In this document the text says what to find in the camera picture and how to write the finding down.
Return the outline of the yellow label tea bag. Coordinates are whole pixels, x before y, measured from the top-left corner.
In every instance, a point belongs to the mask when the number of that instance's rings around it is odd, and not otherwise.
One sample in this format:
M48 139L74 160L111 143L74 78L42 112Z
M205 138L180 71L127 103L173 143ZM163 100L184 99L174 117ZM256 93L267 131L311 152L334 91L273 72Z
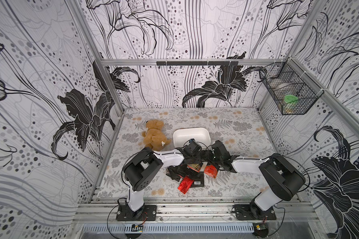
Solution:
M200 172L201 168L202 168L202 164L188 164L187 168L195 171L195 172Z

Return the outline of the red label black tea bag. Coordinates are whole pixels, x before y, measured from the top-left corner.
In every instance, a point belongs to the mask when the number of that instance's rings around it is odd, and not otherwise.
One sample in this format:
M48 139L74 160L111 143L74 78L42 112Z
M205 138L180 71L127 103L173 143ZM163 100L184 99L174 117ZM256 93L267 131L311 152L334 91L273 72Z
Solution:
M218 169L213 165L207 165L204 169L204 174L206 174L209 177L216 178L218 174Z

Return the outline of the black barcode tea bag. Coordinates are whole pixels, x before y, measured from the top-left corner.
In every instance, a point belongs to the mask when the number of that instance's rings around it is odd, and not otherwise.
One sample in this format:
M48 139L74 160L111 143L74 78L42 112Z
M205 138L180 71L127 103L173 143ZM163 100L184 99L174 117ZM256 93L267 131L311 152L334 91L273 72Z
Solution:
M199 188L204 187L204 173L200 172L198 175L194 178L193 184L191 185L191 188Z

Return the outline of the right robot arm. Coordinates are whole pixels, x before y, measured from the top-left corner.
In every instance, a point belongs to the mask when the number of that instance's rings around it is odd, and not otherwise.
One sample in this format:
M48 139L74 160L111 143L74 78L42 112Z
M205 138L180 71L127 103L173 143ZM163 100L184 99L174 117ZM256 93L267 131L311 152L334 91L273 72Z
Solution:
M265 159L248 159L230 155L224 144L217 140L211 151L213 163L231 173L260 174L269 188L251 200L246 210L259 218L281 201L290 201L306 183L305 176L283 155L274 153Z

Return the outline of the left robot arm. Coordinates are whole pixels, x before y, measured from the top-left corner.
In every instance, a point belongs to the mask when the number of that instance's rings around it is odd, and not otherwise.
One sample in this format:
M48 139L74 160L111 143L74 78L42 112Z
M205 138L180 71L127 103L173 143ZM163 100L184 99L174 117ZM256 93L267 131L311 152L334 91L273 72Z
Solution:
M144 189L152 182L161 168L183 164L201 163L202 147L195 139L183 147L171 151L154 151L149 147L133 154L122 168L125 183L129 187L128 208L134 213L144 206Z

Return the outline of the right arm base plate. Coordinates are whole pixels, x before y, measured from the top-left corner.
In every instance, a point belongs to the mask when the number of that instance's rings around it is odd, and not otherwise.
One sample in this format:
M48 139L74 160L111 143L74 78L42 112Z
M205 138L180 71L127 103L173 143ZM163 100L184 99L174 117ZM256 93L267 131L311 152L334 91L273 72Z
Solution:
M277 219L273 207L271 207L267 211L262 211L255 205L235 204L232 208L232 213L239 221L271 221Z

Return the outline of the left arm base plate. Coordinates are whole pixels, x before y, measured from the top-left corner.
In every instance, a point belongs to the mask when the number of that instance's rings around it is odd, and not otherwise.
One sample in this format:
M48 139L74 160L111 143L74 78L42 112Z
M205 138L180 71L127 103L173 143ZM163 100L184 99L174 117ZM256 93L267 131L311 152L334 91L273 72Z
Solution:
M118 208L116 220L125 222L150 222L155 221L157 215L156 205L143 205L137 211L133 211L126 205L121 205Z

